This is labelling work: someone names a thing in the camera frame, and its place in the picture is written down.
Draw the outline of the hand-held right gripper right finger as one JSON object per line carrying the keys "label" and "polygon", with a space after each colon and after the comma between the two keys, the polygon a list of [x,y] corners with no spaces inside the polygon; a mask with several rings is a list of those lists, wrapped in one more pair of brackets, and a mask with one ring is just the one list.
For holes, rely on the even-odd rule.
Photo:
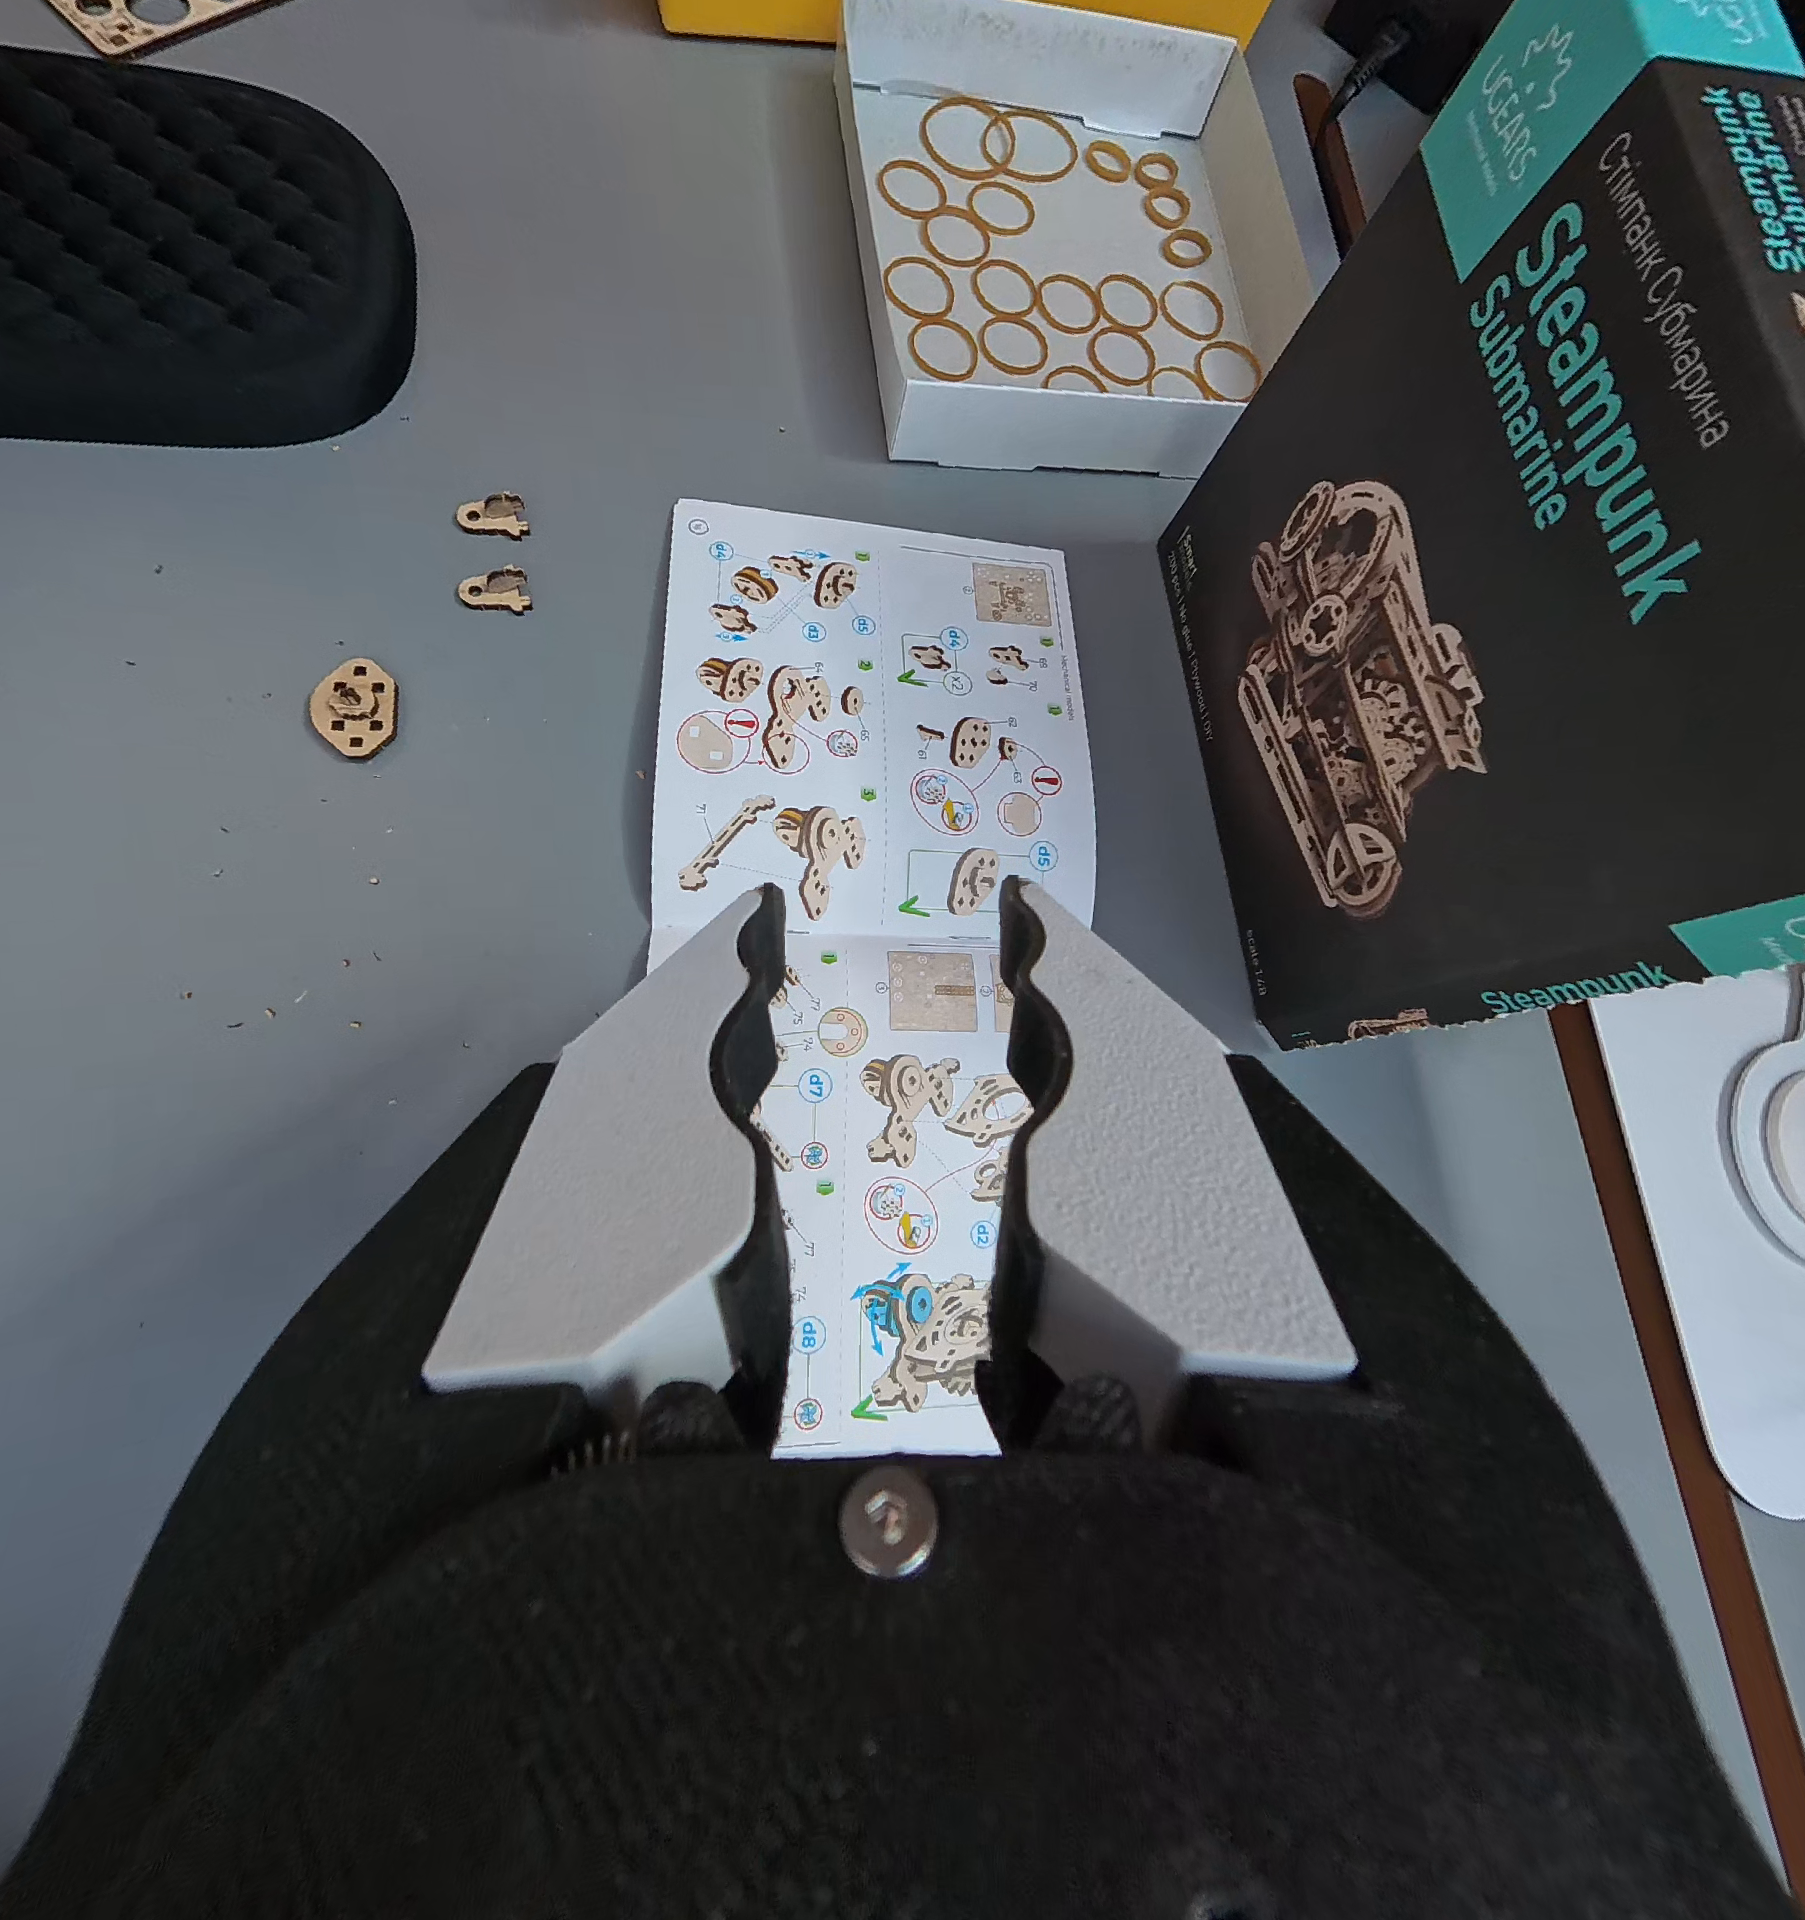
{"label": "hand-held right gripper right finger", "polygon": [[1354,1379],[1228,1049],[1040,882],[1004,882],[1010,1147],[993,1384]]}

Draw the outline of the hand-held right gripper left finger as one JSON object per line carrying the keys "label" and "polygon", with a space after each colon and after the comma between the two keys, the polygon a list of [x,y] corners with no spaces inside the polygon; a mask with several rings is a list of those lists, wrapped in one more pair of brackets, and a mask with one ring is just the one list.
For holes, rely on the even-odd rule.
{"label": "hand-held right gripper left finger", "polygon": [[786,1396],[786,1226],[753,1126],[781,980],[786,901],[762,882],[563,1049],[425,1360],[436,1396]]}

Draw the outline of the white blister pack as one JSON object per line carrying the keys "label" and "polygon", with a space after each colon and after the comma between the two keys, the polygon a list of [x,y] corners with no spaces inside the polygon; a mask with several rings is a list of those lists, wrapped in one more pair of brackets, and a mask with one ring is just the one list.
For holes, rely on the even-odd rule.
{"label": "white blister pack", "polygon": [[1805,1520],[1805,968],[1588,1005],[1733,1487]]}

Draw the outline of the white assembly booklet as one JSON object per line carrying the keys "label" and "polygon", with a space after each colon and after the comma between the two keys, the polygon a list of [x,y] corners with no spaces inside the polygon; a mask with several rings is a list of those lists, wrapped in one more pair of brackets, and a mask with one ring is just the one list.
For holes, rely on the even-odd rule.
{"label": "white assembly booklet", "polygon": [[786,901],[753,1123],[793,1258],[781,1454],[993,1454],[1010,1147],[1004,882],[1100,901],[1057,547],[671,503],[653,968]]}

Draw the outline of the oval wooden disc piece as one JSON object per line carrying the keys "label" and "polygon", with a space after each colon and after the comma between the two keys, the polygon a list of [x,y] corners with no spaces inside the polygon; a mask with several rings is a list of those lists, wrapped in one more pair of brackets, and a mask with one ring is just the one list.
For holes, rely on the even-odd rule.
{"label": "oval wooden disc piece", "polygon": [[373,760],[396,740],[403,725],[403,685],[385,660],[373,658],[343,658],[337,676],[312,685],[312,731],[341,753],[341,760]]}

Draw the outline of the black model kit box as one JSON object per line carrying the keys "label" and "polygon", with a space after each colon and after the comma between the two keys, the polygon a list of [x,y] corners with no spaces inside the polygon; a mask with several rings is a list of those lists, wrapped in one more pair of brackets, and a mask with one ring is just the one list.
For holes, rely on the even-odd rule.
{"label": "black model kit box", "polygon": [[1805,961],[1805,57],[1512,3],[1161,538],[1277,1049]]}

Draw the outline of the white cardboard box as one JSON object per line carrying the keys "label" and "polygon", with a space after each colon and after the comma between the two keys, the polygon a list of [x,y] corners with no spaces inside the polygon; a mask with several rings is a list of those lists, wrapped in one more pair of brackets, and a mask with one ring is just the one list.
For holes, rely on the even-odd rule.
{"label": "white cardboard box", "polygon": [[872,355],[889,419],[889,460],[966,472],[1138,472],[1201,478],[1243,401],[1173,396],[1057,396],[902,373],[902,345],[877,322],[872,165],[859,88],[941,103],[977,97],[999,109],[1045,109],[1114,135],[1191,135],[1223,207],[1228,264],[1262,373],[1294,334],[1313,283],[1293,228],[1254,86],[1228,32],[1195,32],[1071,3],[844,3],[839,109],[851,198],[859,228]]}

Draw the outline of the yellow plastic bin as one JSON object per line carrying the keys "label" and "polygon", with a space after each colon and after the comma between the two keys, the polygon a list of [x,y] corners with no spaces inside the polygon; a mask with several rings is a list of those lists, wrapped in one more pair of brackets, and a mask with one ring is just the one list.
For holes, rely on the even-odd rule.
{"label": "yellow plastic bin", "polygon": [[[1267,19],[1267,0],[1057,0],[1071,9],[1138,19],[1195,32],[1251,37]],[[844,28],[844,0],[665,0],[666,32],[704,37],[808,37],[831,46]]]}

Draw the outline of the wooden parts sheet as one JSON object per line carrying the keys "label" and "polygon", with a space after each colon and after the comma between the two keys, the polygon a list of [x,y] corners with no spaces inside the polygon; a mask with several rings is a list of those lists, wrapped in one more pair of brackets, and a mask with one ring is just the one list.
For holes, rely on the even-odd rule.
{"label": "wooden parts sheet", "polygon": [[51,0],[51,9],[107,62],[214,32],[269,3],[274,0]]}

